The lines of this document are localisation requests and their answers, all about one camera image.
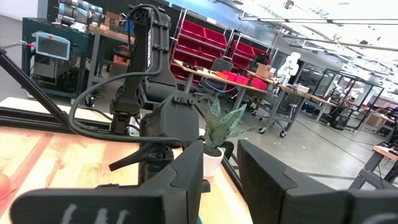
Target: caster wheel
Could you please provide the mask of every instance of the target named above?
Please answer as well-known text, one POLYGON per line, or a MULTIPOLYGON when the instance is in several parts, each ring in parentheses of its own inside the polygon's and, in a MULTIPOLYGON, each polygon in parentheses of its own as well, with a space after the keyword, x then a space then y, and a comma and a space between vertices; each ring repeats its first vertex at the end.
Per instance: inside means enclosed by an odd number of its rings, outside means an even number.
POLYGON ((260 128, 259 129, 259 133, 260 134, 264 134, 266 132, 266 130, 267 130, 266 128, 260 128))
POLYGON ((26 91, 26 95, 28 99, 34 99, 34 97, 28 91, 26 91))
POLYGON ((94 97, 87 96, 86 100, 85 100, 85 105, 88 107, 93 107, 94 106, 94 97))
POLYGON ((281 138, 286 137, 286 132, 285 132, 285 131, 281 131, 281 132, 279 133, 279 136, 280 136, 281 138))

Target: snake plant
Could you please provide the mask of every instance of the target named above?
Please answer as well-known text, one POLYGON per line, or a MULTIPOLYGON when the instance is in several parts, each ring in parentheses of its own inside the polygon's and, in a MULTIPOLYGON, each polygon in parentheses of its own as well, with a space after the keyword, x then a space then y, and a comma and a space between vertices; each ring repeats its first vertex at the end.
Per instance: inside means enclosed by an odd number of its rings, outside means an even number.
POLYGON ((246 104, 242 105, 237 110, 229 112, 221 119, 220 102, 216 97, 213 104, 205 111, 206 132, 205 132, 205 153, 209 156, 220 156, 221 153, 217 150, 227 138, 239 136, 245 131, 252 131, 258 127, 251 127, 246 130, 239 130, 232 133, 232 130, 241 121, 246 109, 246 104))

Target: white pot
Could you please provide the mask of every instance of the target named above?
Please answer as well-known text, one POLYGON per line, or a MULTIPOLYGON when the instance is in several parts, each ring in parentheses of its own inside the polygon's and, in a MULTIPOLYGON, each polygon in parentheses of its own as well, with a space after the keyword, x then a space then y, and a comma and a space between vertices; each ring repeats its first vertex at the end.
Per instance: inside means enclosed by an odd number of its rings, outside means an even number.
POLYGON ((220 168, 221 161, 224 157, 224 151, 220 148, 217 148, 221 151, 221 155, 219 157, 209 156, 206 153, 203 153, 203 176, 204 177, 213 177, 216 175, 218 169, 220 168))

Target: potted plant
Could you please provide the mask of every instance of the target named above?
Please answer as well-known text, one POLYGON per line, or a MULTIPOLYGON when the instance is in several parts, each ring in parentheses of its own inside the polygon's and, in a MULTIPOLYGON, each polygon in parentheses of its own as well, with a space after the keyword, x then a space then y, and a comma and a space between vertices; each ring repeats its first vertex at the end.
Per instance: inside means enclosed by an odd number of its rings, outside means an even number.
POLYGON ((238 125, 246 105, 242 105, 238 110, 234 110, 225 115, 221 119, 220 103, 215 98, 213 104, 205 111, 205 150, 203 155, 203 176, 213 177, 220 164, 223 160, 224 152, 220 149, 220 146, 225 142, 227 138, 233 138, 239 136, 245 131, 252 131, 257 127, 251 127, 247 130, 239 130, 232 133, 232 130, 238 125))

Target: cable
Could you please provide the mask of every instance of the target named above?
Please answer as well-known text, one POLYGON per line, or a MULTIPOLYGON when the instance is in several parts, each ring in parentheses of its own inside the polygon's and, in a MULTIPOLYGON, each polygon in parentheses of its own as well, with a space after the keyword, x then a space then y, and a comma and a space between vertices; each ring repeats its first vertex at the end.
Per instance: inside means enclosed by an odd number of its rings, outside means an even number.
MULTIPOLYGON (((142 7, 153 8, 158 16, 160 23, 162 24, 160 12, 155 6, 145 5, 145 4, 136 6, 131 11, 131 13, 139 8, 142 8, 142 7)), ((163 41, 162 41, 163 40, 163 32, 159 32, 159 39, 160 39, 160 41, 159 41, 160 49, 162 49, 163 48, 163 41)), ((157 143, 157 144, 171 144, 171 143, 175 144, 175 143, 177 143, 177 144, 181 145, 183 150, 185 150, 185 148, 186 148, 185 143, 177 138, 118 136, 115 134, 109 134, 109 132, 98 131, 98 128, 96 128, 96 127, 86 126, 81 123, 79 123, 79 126, 81 126, 83 128, 80 128, 78 125, 76 125, 75 120, 74 120, 79 102, 81 100, 85 99, 85 97, 87 95, 94 92, 97 88, 104 86, 105 84, 111 83, 113 81, 120 80, 122 78, 158 75, 162 70, 162 66, 163 66, 162 63, 163 63, 163 54, 159 54, 159 67, 155 72, 132 72, 132 73, 125 73, 125 74, 117 75, 115 77, 104 80, 100 83, 97 83, 97 84, 93 85, 92 87, 90 87, 89 89, 87 89, 86 91, 84 91, 82 94, 80 94, 76 98, 75 102, 72 104, 72 107, 70 108, 70 113, 69 113, 69 117, 68 117, 70 129, 77 134, 80 134, 82 136, 86 136, 89 138, 94 138, 94 139, 100 139, 100 140, 106 140, 106 141, 136 142, 136 143, 157 143)))
POLYGON ((380 184, 381 187, 384 189, 384 184, 383 184, 383 178, 381 177, 381 171, 380 171, 380 165, 377 165, 377 168, 379 169, 379 177, 380 177, 380 184))
POLYGON ((129 124, 129 125, 127 125, 127 127, 134 128, 136 131, 139 132, 139 128, 135 125, 129 124))
POLYGON ((211 86, 211 85, 207 82, 207 78, 205 78, 205 83, 206 83, 210 88, 212 88, 212 89, 214 89, 214 90, 216 90, 216 91, 218 91, 218 92, 221 92, 221 93, 227 93, 227 92, 232 91, 232 90, 234 90, 234 89, 237 88, 237 87, 234 87, 234 88, 232 88, 232 89, 230 89, 230 90, 226 90, 226 91, 218 90, 217 88, 211 86))
POLYGON ((95 109, 95 108, 81 108, 81 109, 97 112, 100 115, 102 115, 104 118, 112 121, 112 118, 110 116, 106 115, 104 112, 102 112, 102 111, 100 111, 98 109, 95 109))

